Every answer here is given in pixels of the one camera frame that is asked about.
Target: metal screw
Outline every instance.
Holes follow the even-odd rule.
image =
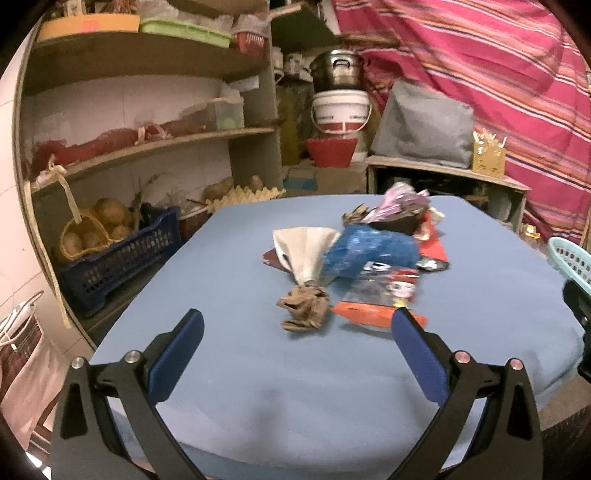
[[[456,352],[456,354],[454,355],[454,357],[456,358],[456,360],[460,364],[466,364],[470,360],[472,360],[472,357],[470,356],[470,354],[468,352],[464,352],[463,350],[460,350],[459,352]]]
[[[76,370],[82,368],[84,365],[84,360],[85,358],[83,356],[77,356],[74,360],[72,360],[72,368],[75,368]]]
[[[141,355],[141,352],[138,352],[137,350],[130,350],[125,354],[124,360],[129,364],[134,364],[139,360]]]
[[[513,370],[521,370],[523,368],[523,362],[518,358],[512,358],[509,365]]]

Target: table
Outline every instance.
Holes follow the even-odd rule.
[[[388,332],[331,316],[318,332],[281,329],[275,306],[293,283],[267,267],[275,228],[340,228],[371,195],[312,196],[238,205],[216,213],[155,275],[98,348],[92,363],[144,349],[195,307],[205,336],[158,411],[206,474],[225,480],[384,480],[436,412]],[[521,358],[541,407],[582,354],[583,330],[562,302],[562,277],[495,220],[456,197],[441,241],[452,263],[420,278],[414,310],[451,350],[504,364]],[[331,299],[348,287],[335,281]],[[476,427],[475,404],[449,462]],[[140,455],[117,415],[131,455]]]
[[[491,177],[469,168],[448,167],[404,158],[372,155],[365,161],[368,165],[369,193],[377,193],[376,171],[380,168],[396,168],[402,176],[404,176],[404,170],[422,170],[485,182],[488,186],[489,214],[496,218],[503,211],[502,205],[508,200],[511,202],[509,218],[501,224],[510,227],[515,233],[519,233],[525,209],[525,197],[531,188],[517,180],[507,176],[503,178]]]

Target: green tray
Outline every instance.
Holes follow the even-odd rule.
[[[139,24],[139,31],[143,33],[155,33],[157,35],[168,35],[169,37],[180,37],[188,40],[200,41],[217,45],[221,48],[228,48],[232,36],[230,34],[200,27],[189,22],[178,20],[165,20],[162,18],[146,18]]]

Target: pink sticker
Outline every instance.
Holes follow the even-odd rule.
[[[82,22],[82,31],[87,32],[95,32],[99,29],[99,21],[95,19],[88,19]]]

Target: yellow egg tray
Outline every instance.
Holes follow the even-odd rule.
[[[279,190],[276,187],[273,187],[271,190],[269,190],[267,187],[263,187],[262,190],[257,190],[256,192],[253,192],[248,187],[234,187],[220,200],[206,200],[207,211],[209,213],[215,213],[219,209],[230,205],[237,205],[238,203],[264,202],[265,200],[281,198],[284,195],[285,189]]]

